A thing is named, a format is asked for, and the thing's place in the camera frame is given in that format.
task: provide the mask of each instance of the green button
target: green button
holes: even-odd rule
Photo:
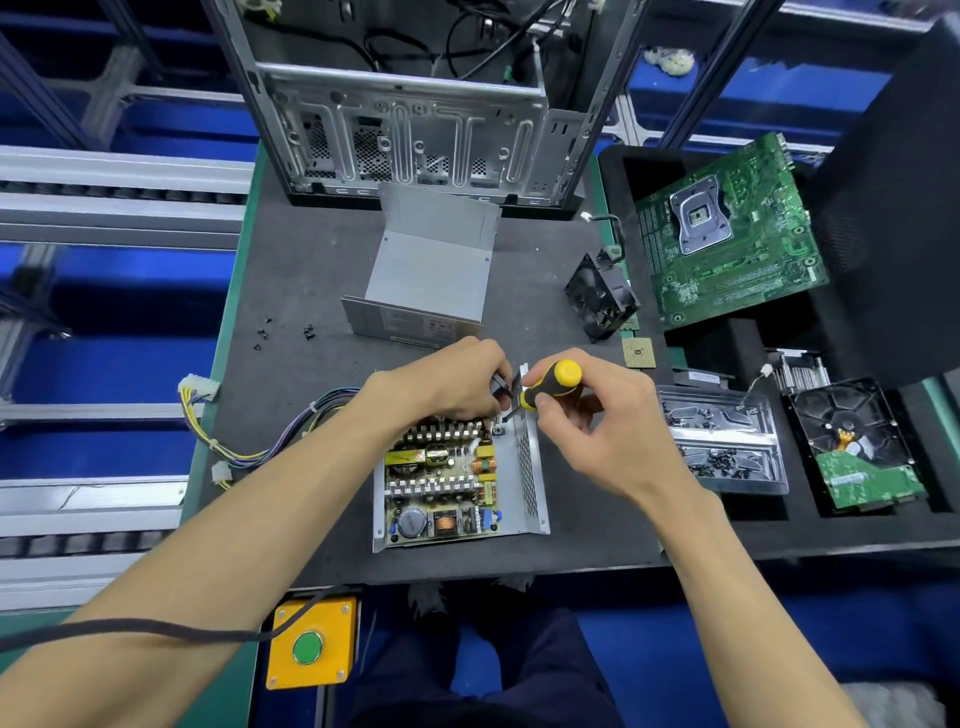
[[[316,632],[304,632],[294,642],[294,660],[300,665],[313,665],[324,651],[324,638]]]

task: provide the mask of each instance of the yellow screwdriver handle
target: yellow screwdriver handle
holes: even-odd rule
[[[555,361],[536,384],[520,393],[520,406],[536,410],[534,400],[541,392],[555,398],[571,395],[578,391],[583,378],[584,371],[573,359]]]

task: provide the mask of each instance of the forearm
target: forearm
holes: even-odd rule
[[[650,509],[735,728],[866,723],[764,581],[720,499],[699,486]]]
[[[415,415],[363,392],[251,473],[71,619],[139,617],[255,629]],[[11,725],[167,725],[239,645],[103,635],[36,647],[0,678]],[[51,674],[51,664],[56,665]],[[36,694],[24,695],[24,686]],[[44,695],[55,694],[57,700]]]

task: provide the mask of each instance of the green circuit board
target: green circuit board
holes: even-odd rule
[[[821,453],[816,459],[838,511],[878,508],[926,493],[909,465],[878,468],[842,450]]]
[[[768,133],[636,204],[664,328],[827,282],[792,167]]]

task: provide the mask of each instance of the screwdriver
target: screwdriver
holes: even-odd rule
[[[535,400],[538,394],[550,395],[553,398],[566,397],[580,390],[584,372],[573,359],[560,359],[549,366],[543,376],[535,384],[521,390],[519,385],[514,391],[515,408],[512,409],[503,422],[508,422],[521,409],[536,411]]]

